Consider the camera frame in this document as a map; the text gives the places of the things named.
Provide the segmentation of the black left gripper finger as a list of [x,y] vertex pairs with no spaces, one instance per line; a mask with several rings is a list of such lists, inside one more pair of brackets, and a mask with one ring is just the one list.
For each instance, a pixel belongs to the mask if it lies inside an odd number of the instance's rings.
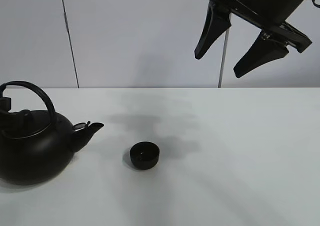
[[9,112],[12,108],[12,99],[9,97],[0,98],[0,125],[1,126],[23,126],[32,120],[32,112],[23,109],[18,112]]

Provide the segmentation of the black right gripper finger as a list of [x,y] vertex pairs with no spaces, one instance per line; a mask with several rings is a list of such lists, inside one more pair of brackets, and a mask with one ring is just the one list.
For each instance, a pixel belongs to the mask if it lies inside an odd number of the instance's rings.
[[287,42],[281,38],[261,31],[246,54],[234,66],[237,78],[271,61],[284,58],[289,50]]
[[231,27],[230,14],[231,11],[226,7],[209,1],[203,30],[194,50],[197,60],[200,60],[212,44]]

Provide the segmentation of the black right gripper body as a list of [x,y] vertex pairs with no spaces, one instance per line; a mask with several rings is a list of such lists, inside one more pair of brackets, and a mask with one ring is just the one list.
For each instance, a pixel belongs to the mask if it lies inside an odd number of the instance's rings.
[[234,14],[281,41],[296,48],[299,53],[312,41],[304,33],[286,22],[286,19],[304,0],[209,0],[218,9]]

